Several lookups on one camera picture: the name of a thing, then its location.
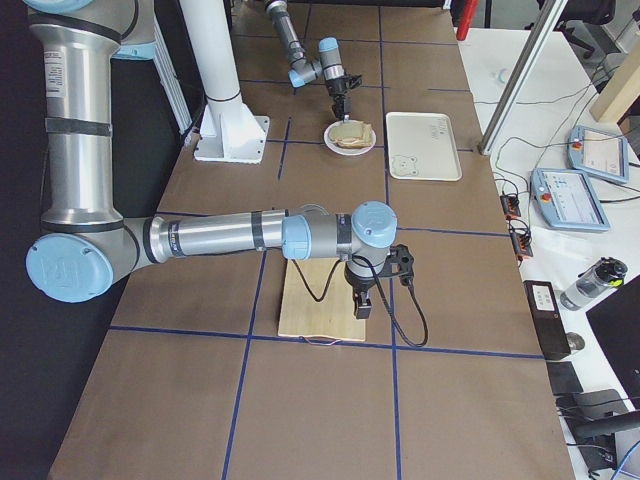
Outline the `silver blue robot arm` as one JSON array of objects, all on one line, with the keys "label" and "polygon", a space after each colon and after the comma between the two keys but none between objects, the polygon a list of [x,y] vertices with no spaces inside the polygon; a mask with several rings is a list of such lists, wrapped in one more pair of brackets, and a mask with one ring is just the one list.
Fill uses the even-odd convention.
[{"label": "silver blue robot arm", "polygon": [[289,63],[288,78],[294,88],[301,88],[322,79],[332,99],[332,111],[339,121],[351,117],[349,92],[361,85],[360,75],[349,75],[345,70],[339,44],[334,37],[320,40],[319,58],[312,59],[299,39],[288,12],[288,3],[282,0],[266,1],[269,16]]},{"label": "silver blue robot arm", "polygon": [[[353,214],[329,214],[317,205],[295,210],[186,218],[125,219],[113,205],[111,59],[152,59],[154,1],[23,1],[31,32],[43,45],[47,97],[51,206],[41,216],[49,232],[30,247],[32,283],[63,302],[102,295],[135,270],[171,258],[281,249],[284,258],[335,258],[345,262],[355,317],[367,319],[368,291],[382,293],[380,278],[400,275],[401,249],[392,246],[397,217],[368,201]],[[270,120],[244,103],[223,1],[179,1],[203,82],[203,161],[260,163]],[[319,42],[319,60],[306,56],[287,1],[265,1],[285,48],[289,79],[301,87],[322,78],[333,99],[336,125],[355,125],[348,75],[339,44]]]}]

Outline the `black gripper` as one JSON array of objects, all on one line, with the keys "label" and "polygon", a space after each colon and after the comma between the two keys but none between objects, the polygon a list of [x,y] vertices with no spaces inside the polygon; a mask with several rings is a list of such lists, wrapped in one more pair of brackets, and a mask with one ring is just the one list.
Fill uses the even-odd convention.
[{"label": "black gripper", "polygon": [[345,270],[345,279],[352,288],[354,317],[368,319],[372,310],[369,290],[375,285],[375,280],[371,276],[356,275],[350,269]]},{"label": "black gripper", "polygon": [[351,100],[349,98],[349,76],[326,79],[325,86],[332,99],[332,111],[335,116],[343,116],[342,121],[349,121]]}]

